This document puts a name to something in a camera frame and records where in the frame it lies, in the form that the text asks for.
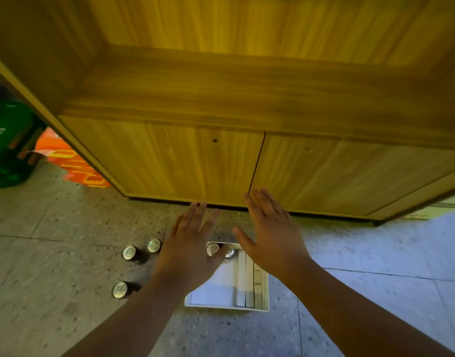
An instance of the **tile floor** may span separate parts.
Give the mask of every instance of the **tile floor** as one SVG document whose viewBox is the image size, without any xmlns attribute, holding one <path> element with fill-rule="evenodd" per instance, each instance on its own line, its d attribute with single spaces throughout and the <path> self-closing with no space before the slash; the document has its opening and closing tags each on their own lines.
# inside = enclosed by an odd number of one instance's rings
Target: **tile floor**
<svg viewBox="0 0 455 357">
<path fill-rule="evenodd" d="M 123 304 L 120 279 L 143 281 L 147 264 L 124 262 L 184 207 L 128 201 L 113 189 L 62 180 L 41 162 L 24 185 L 0 190 L 0 356 L 58 356 Z M 316 261 L 334 276 L 455 351 L 455 214 L 382 227 L 296 218 Z M 223 211 L 213 240 L 233 241 L 247 213 Z M 297 298 L 270 277 L 269 313 L 180 306 L 151 356 L 341 356 Z"/>
</svg>

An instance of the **forearm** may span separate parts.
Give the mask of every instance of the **forearm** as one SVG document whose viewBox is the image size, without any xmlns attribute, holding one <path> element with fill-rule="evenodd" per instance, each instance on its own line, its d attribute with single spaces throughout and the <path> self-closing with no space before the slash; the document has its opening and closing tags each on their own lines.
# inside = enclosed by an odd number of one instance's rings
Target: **forearm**
<svg viewBox="0 0 455 357">
<path fill-rule="evenodd" d="M 347 357 L 455 356 L 421 331 L 363 297 L 312 259 L 297 261 L 281 281 Z"/>
<path fill-rule="evenodd" d="M 154 275 L 140 292 L 63 357 L 146 357 L 183 297 L 179 285 Z"/>
</svg>

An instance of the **wooden cabinet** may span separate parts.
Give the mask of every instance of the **wooden cabinet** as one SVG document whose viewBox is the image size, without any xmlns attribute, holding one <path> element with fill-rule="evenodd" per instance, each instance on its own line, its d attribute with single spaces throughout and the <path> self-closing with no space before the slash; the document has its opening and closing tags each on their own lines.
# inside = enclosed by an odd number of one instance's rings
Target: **wooden cabinet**
<svg viewBox="0 0 455 357">
<path fill-rule="evenodd" d="M 267 134 L 253 186 L 287 210 L 368 216 L 454 171 L 452 150 Z"/>
<path fill-rule="evenodd" d="M 61 118 L 131 197 L 243 205 L 263 133 Z"/>
<path fill-rule="evenodd" d="M 0 79 L 128 197 L 455 193 L 455 0 L 0 0 Z"/>
</svg>

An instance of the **silver can top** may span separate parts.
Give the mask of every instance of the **silver can top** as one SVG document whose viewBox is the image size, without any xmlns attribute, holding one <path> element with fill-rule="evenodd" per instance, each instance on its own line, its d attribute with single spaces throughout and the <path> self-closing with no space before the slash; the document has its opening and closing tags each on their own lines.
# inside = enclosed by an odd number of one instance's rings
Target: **silver can top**
<svg viewBox="0 0 455 357">
<path fill-rule="evenodd" d="M 126 246 L 125 248 L 123 248 L 123 251 L 122 251 L 122 257 L 123 259 L 125 260 L 130 260 L 132 259 L 133 257 L 135 257 L 135 253 L 136 253 L 136 248 L 135 246 L 132 246 L 131 244 Z"/>
<path fill-rule="evenodd" d="M 112 297 L 122 299 L 129 290 L 129 286 L 123 281 L 117 282 L 112 288 Z"/>
<path fill-rule="evenodd" d="M 147 241 L 147 251 L 150 253 L 156 253 L 160 250 L 161 241 L 158 238 L 152 238 Z"/>
<path fill-rule="evenodd" d="M 234 254 L 236 254 L 236 251 L 234 250 L 234 247 L 231 246 L 230 244 L 227 245 L 229 247 L 229 251 L 227 251 L 224 259 L 231 259 L 234 257 Z"/>
<path fill-rule="evenodd" d="M 210 257 L 212 257 L 216 252 L 219 250 L 219 244 L 218 243 L 209 243 L 206 246 L 206 254 Z"/>
</svg>

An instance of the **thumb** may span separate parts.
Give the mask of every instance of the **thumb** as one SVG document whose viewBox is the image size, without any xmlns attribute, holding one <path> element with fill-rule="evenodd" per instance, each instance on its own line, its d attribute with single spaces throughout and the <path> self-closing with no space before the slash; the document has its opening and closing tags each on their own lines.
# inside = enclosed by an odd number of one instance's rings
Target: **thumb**
<svg viewBox="0 0 455 357">
<path fill-rule="evenodd" d="M 232 231 L 236 235 L 236 239 L 241 245 L 242 249 L 245 250 L 248 255 L 251 255 L 251 253 L 254 252 L 255 247 L 255 243 L 252 241 L 252 239 L 250 239 L 241 228 L 234 227 Z"/>
<path fill-rule="evenodd" d="M 227 252 L 229 252 L 229 246 L 227 244 L 224 244 L 224 246 L 210 258 L 210 262 L 214 270 L 219 268 Z"/>
</svg>

